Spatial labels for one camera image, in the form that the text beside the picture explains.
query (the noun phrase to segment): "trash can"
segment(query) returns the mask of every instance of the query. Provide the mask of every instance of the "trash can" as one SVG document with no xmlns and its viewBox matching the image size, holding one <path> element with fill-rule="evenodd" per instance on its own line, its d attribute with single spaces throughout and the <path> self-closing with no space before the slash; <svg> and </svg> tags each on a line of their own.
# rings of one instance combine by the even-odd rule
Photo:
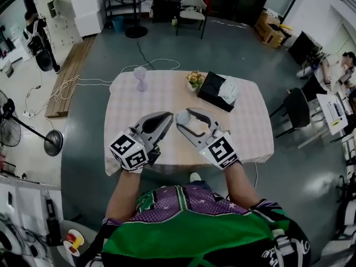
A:
<svg viewBox="0 0 356 267">
<path fill-rule="evenodd" d="M 113 28 L 116 33 L 123 32 L 123 17 L 118 16 L 112 19 Z"/>
</svg>

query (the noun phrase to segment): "small plant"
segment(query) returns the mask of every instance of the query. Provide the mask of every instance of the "small plant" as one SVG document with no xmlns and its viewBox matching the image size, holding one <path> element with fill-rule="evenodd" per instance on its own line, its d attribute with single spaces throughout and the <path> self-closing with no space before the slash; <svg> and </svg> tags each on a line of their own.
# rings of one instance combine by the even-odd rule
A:
<svg viewBox="0 0 356 267">
<path fill-rule="evenodd" d="M 204 76 L 200 74 L 199 71 L 192 71 L 187 76 L 187 79 L 191 87 L 196 89 L 200 88 L 200 86 L 204 82 Z"/>
</svg>

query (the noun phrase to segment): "shoe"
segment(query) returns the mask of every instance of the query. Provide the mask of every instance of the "shoe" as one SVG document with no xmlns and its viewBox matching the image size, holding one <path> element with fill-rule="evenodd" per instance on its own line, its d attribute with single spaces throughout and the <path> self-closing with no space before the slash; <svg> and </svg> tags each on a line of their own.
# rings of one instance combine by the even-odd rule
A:
<svg viewBox="0 0 356 267">
<path fill-rule="evenodd" d="M 190 182 L 194 182 L 194 181 L 201 181 L 201 177 L 197 172 L 193 172 L 192 174 L 190 174 Z"/>
</svg>

